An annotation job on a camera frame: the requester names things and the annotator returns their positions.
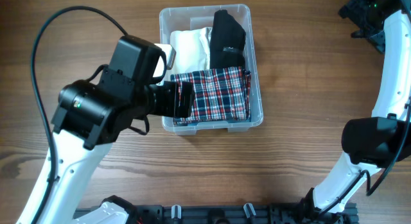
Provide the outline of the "cream cloth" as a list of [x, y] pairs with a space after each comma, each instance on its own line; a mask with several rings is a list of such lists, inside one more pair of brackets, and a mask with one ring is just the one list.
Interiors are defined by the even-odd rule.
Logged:
[[200, 41], [200, 30], [173, 31], [170, 44], [176, 50], [171, 74], [191, 73], [206, 69], [206, 54]]

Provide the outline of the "white t-shirt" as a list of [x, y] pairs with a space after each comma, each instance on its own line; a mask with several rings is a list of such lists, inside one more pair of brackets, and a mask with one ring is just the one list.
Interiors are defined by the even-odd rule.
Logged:
[[206, 69], [210, 68], [211, 62], [211, 51], [210, 51], [210, 42], [211, 42], [211, 32], [212, 27], [205, 27], [200, 30], [200, 41], [202, 43], [204, 53], [206, 55]]

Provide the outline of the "black garment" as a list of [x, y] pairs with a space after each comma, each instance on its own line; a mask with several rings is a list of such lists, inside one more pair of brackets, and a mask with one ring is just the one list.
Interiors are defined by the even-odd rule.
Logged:
[[245, 40], [245, 30], [227, 10], [215, 12], [210, 40], [210, 68], [244, 66]]

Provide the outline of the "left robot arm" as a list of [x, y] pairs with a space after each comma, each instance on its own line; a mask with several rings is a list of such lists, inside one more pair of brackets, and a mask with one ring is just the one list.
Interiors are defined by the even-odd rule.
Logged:
[[165, 80], [176, 52], [169, 44], [153, 44], [125, 35], [109, 64], [91, 79], [66, 85], [52, 118], [53, 149], [19, 223], [69, 223], [89, 180], [119, 134], [148, 115], [187, 118], [194, 91], [191, 83]]

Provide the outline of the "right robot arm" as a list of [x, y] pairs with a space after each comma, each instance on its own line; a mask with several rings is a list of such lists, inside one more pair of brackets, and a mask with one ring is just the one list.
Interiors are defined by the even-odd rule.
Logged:
[[338, 14], [357, 25], [352, 38], [384, 55], [380, 91], [370, 117], [346, 123], [343, 152], [296, 207], [299, 221], [342, 213], [362, 184], [371, 196], [395, 163], [410, 156], [410, 0], [349, 0]]

